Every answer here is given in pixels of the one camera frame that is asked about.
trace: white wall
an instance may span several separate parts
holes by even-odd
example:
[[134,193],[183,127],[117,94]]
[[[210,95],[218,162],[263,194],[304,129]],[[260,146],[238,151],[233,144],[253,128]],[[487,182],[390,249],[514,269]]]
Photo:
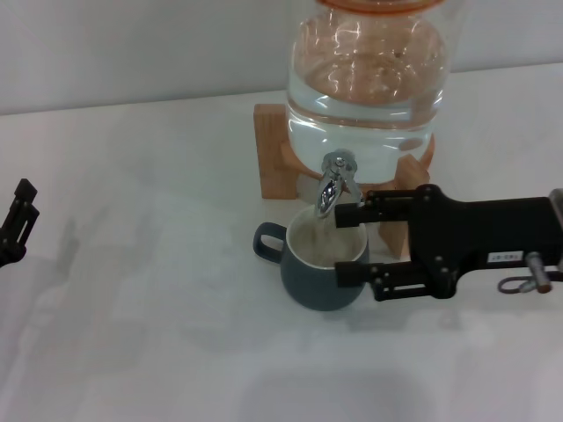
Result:
[[[288,1],[0,0],[0,113],[281,88]],[[469,1],[455,70],[563,62],[561,0]]]

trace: dark gray mug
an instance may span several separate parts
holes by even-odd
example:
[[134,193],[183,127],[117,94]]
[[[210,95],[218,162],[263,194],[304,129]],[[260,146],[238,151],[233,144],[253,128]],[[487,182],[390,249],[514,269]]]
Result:
[[[295,254],[292,241],[299,227],[307,219],[314,217],[314,207],[307,207],[298,213],[286,229],[273,222],[264,222],[254,235],[254,252],[259,257],[280,264],[283,286],[298,303],[313,310],[337,310],[352,303],[362,292],[363,287],[338,288],[333,266],[314,266]],[[357,228],[363,245],[353,261],[368,262],[368,234],[363,225]],[[283,241],[281,250],[266,246],[263,236]]]

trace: white table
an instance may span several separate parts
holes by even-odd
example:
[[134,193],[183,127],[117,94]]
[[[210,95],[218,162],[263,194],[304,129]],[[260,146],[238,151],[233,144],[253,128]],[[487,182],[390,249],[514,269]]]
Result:
[[[433,181],[460,200],[563,186],[563,65],[457,74]],[[39,189],[28,256],[0,270],[0,420],[561,421],[563,286],[321,314],[252,253],[255,103],[283,92],[0,118],[0,210]]]

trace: glass jar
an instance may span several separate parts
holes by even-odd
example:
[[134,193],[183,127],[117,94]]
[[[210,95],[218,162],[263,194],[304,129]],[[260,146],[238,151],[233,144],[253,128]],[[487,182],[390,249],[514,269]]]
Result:
[[392,180],[401,156],[419,159],[428,147],[464,0],[294,1],[293,150],[320,172],[325,154],[348,149],[356,182]]

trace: mug handle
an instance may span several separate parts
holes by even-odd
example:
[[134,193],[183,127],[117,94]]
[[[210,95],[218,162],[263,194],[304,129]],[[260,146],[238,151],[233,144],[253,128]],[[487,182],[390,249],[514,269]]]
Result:
[[285,241],[286,231],[287,229],[279,224],[263,222],[254,234],[254,241],[252,242],[254,253],[263,259],[280,264],[282,261],[282,251],[264,245],[262,236],[270,236]]

